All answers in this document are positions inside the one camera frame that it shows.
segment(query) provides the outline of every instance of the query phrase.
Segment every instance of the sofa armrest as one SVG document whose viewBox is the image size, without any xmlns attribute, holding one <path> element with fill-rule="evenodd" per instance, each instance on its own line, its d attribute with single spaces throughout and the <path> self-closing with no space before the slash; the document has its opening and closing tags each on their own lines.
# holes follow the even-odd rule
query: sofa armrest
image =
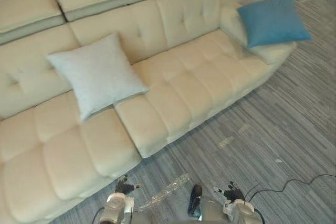
<svg viewBox="0 0 336 224">
<path fill-rule="evenodd" d="M 247 48 L 245 27 L 237 11 L 239 7 L 241 7 L 241 4 L 234 0 L 220 0 L 221 19 L 219 27 L 242 46 Z M 263 62 L 270 65 L 283 62 L 295 48 L 295 42 L 286 42 L 256 46 L 248 50 L 258 55 Z"/>
</svg>

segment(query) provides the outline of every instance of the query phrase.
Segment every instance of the floor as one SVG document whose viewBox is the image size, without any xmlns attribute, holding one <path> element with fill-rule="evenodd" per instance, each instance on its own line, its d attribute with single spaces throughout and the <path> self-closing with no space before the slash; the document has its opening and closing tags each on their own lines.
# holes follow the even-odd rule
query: floor
<svg viewBox="0 0 336 224">
<path fill-rule="evenodd" d="M 233 180 L 245 193 L 257 186 L 249 200 L 291 178 L 336 174 L 336 0 L 297 0 L 297 6 L 313 41 L 298 43 L 262 87 L 128 173 L 130 182 L 144 185 L 133 194 L 135 206 L 148 202 L 154 223 L 183 219 L 194 183 L 220 201 L 212 186 Z M 52 224 L 91 223 L 115 186 Z M 260 193 L 251 203 L 266 223 L 334 223 L 335 189 L 334 177 L 321 177 L 310 186 L 294 182 L 283 193 Z"/>
</svg>

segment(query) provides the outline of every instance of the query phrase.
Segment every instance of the cream leather sofa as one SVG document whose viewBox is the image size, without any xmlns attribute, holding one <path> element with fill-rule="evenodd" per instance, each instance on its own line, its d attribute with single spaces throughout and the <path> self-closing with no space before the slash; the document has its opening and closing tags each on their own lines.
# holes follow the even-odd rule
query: cream leather sofa
<svg viewBox="0 0 336 224">
<path fill-rule="evenodd" d="M 0 45 L 63 23 L 56 0 L 0 1 Z"/>
<path fill-rule="evenodd" d="M 43 224 L 263 84 L 295 43 L 245 49 L 230 0 L 145 0 L 0 46 L 0 223 Z M 46 60 L 117 31 L 149 92 L 80 123 Z"/>
</svg>

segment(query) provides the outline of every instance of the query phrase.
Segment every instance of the transparent plastic object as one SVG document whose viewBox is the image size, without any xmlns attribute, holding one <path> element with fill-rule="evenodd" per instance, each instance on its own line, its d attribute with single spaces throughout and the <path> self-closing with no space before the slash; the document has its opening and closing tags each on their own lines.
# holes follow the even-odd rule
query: transparent plastic object
<svg viewBox="0 0 336 224">
<path fill-rule="evenodd" d="M 135 211 L 143 211 L 147 208 L 151 208 L 153 205 L 159 203 L 160 201 L 168 197 L 170 194 L 172 194 L 173 191 L 176 191 L 179 188 L 181 188 L 188 181 L 190 181 L 189 173 L 182 174 L 174 182 L 167 185 L 161 192 L 153 196 L 143 206 L 136 208 Z"/>
</svg>

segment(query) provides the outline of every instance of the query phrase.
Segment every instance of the power cord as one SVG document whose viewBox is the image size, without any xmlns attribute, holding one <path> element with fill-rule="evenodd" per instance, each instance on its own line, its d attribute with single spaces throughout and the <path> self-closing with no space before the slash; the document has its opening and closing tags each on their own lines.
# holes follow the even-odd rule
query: power cord
<svg viewBox="0 0 336 224">
<path fill-rule="evenodd" d="M 315 179 L 317 179 L 317 178 L 319 178 L 319 177 L 322 177 L 322 176 L 336 177 L 336 175 L 331 175 L 331 174 L 321 174 L 321 175 L 319 175 L 319 176 L 314 177 L 314 178 L 313 178 L 311 181 L 309 181 L 309 182 L 305 182 L 305 181 L 302 181 L 302 180 L 293 178 L 293 179 L 288 180 L 288 181 L 285 183 L 285 185 L 284 185 L 284 187 L 282 188 L 282 190 L 263 189 L 263 190 L 256 191 L 256 192 L 252 195 L 252 197 L 250 198 L 249 201 L 251 201 L 251 200 L 254 198 L 254 196 L 256 196 L 258 193 L 261 193 L 262 191 L 274 191 L 274 192 L 276 192 L 276 193 L 281 193 L 281 192 L 283 192 L 283 191 L 285 190 L 286 186 L 287 186 L 288 183 L 291 182 L 291 181 L 297 181 L 297 182 L 303 183 L 303 184 L 305 184 L 305 185 L 310 185 L 311 183 L 313 183 L 313 181 L 314 181 Z"/>
<path fill-rule="evenodd" d="M 104 210 L 105 209 L 105 207 L 101 207 L 101 208 L 99 208 L 99 210 L 96 212 L 96 214 L 94 215 L 94 218 L 93 218 L 93 220 L 92 220 L 92 224 L 95 224 L 94 222 L 95 222 L 95 220 L 96 220 L 96 217 L 97 217 L 97 215 L 99 214 L 99 212 L 101 211 L 101 210 Z"/>
<path fill-rule="evenodd" d="M 260 183 L 258 183 L 257 185 L 255 185 L 254 187 L 252 187 L 246 194 L 245 194 L 245 197 L 244 197 L 244 204 L 245 204 L 245 202 L 246 202 L 246 196 L 254 189 L 254 188 L 256 188 L 257 186 L 259 186 L 260 185 Z"/>
<path fill-rule="evenodd" d="M 259 214 L 259 216 L 261 218 L 261 221 L 263 222 L 262 224 L 266 224 L 263 215 L 261 214 L 261 212 L 257 208 L 254 209 L 254 212 Z"/>
</svg>

